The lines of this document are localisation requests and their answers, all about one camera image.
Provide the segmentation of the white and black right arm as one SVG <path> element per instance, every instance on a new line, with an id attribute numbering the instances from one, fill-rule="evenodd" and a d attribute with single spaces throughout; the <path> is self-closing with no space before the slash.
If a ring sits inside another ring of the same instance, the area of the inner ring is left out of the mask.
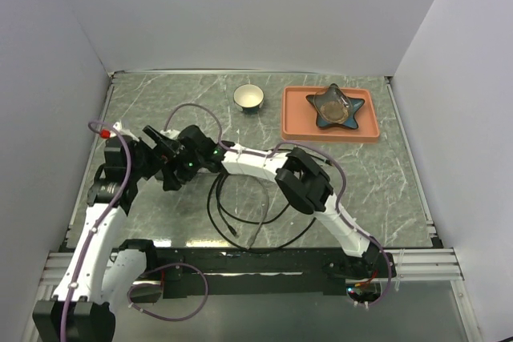
<path id="1" fill-rule="evenodd" d="M 350 267 L 357 276 L 366 277 L 385 264 L 393 266 L 383 246 L 364 231 L 340 204 L 345 191 L 346 177 L 336 162 L 332 162 L 341 177 L 342 187 L 334 194 L 330 177 L 308 154 L 306 145 L 298 145 L 280 153 L 278 143 L 271 151 L 258 151 L 239 143 L 213 141 L 195 125 L 182 131 L 160 131 L 165 143 L 171 146 L 166 157 L 176 165 L 175 171 L 165 171 L 165 180 L 189 180 L 201 168 L 213 173 L 246 175 L 276 183 L 289 206 L 322 223 L 335 237 L 344 254 L 350 257 Z"/>

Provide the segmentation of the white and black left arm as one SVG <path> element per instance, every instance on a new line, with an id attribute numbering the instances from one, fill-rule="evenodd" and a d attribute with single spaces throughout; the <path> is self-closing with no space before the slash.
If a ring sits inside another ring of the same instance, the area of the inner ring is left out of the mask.
<path id="1" fill-rule="evenodd" d="M 32 318 L 43 341 L 110 341 L 115 314 L 127 304 L 137 278 L 159 269 L 149 239 L 127 239 L 110 261 L 119 229 L 127 219 L 142 178 L 156 173 L 151 148 L 130 135 L 109 138 L 104 162 L 87 193 L 86 218 L 68 268 L 48 300 L 39 300 Z"/>

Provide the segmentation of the black network switch box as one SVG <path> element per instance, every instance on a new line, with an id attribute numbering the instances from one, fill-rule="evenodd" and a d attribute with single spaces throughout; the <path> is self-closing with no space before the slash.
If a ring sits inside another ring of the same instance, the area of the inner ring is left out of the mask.
<path id="1" fill-rule="evenodd" d="M 154 151 L 157 151 L 161 155 L 165 156 L 174 156 L 176 154 L 178 143 L 174 139 L 170 139 L 160 134 L 155 128 L 149 125 L 143 128 L 143 133 L 152 139 L 156 144 Z"/>

